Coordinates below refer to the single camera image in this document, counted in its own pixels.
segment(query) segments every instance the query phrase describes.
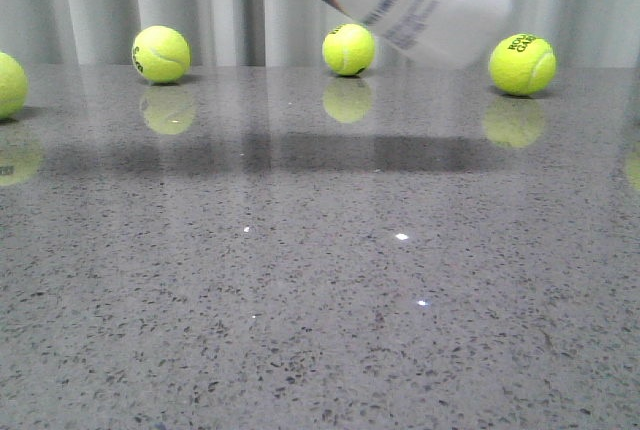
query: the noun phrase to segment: gray countertop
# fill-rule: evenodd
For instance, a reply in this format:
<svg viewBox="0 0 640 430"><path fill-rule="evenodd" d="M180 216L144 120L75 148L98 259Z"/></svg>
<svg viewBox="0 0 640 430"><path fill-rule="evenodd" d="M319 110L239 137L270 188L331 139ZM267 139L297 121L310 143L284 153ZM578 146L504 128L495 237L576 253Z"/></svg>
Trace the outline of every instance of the gray countertop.
<svg viewBox="0 0 640 430"><path fill-rule="evenodd" d="M640 425L640 77L32 65L0 429Z"/></svg>

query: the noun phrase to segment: yellow tennis ball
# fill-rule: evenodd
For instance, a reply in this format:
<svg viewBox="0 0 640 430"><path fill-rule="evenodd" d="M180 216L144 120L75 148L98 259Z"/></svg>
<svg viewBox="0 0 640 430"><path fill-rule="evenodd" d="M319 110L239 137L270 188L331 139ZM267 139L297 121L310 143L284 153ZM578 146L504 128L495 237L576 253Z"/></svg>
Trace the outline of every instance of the yellow tennis ball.
<svg viewBox="0 0 640 430"><path fill-rule="evenodd" d="M332 78L322 95L324 109L340 123L362 120L373 105L371 87L361 78Z"/></svg>
<svg viewBox="0 0 640 430"><path fill-rule="evenodd" d="M510 95L539 92L556 74L553 47L536 35L512 35L493 50L489 73L496 87Z"/></svg>
<svg viewBox="0 0 640 430"><path fill-rule="evenodd" d="M544 133L546 117L531 98L498 97L482 119L486 137L498 147L525 148Z"/></svg>
<svg viewBox="0 0 640 430"><path fill-rule="evenodd" d="M375 53L376 44L371 32L354 23L334 28L322 43L324 61L342 76L357 75L365 70Z"/></svg>
<svg viewBox="0 0 640 430"><path fill-rule="evenodd" d="M24 106L29 81L22 66L0 52L0 120L9 118Z"/></svg>
<svg viewBox="0 0 640 430"><path fill-rule="evenodd" d="M154 83L175 82L191 65L191 52L185 38L162 25L145 28L138 34L133 41L131 58L140 75Z"/></svg>
<svg viewBox="0 0 640 430"><path fill-rule="evenodd" d="M183 87L149 87L140 99L144 121L160 135L178 135L196 118L196 104Z"/></svg>

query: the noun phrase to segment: glossy surface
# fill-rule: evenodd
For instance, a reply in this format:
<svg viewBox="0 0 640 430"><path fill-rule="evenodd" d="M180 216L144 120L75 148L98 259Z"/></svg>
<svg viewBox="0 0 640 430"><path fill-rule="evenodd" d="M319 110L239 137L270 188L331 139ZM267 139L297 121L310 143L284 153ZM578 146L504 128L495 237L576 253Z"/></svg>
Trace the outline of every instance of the glossy surface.
<svg viewBox="0 0 640 430"><path fill-rule="evenodd" d="M637 73L27 71L3 430L638 425Z"/></svg>

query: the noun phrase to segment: white curtain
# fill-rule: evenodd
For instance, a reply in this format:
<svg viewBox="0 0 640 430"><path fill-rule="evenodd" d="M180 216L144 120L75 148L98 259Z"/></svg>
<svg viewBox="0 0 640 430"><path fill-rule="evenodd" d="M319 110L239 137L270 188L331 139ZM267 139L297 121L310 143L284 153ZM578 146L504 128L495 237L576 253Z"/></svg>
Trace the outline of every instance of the white curtain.
<svg viewBox="0 0 640 430"><path fill-rule="evenodd" d="M135 34L181 31L196 65L317 65L349 21L320 0L0 0L0 51L23 62L129 63ZM565 66L634 67L640 0L517 0L509 33L539 33ZM413 65L379 42L375 66Z"/></svg>

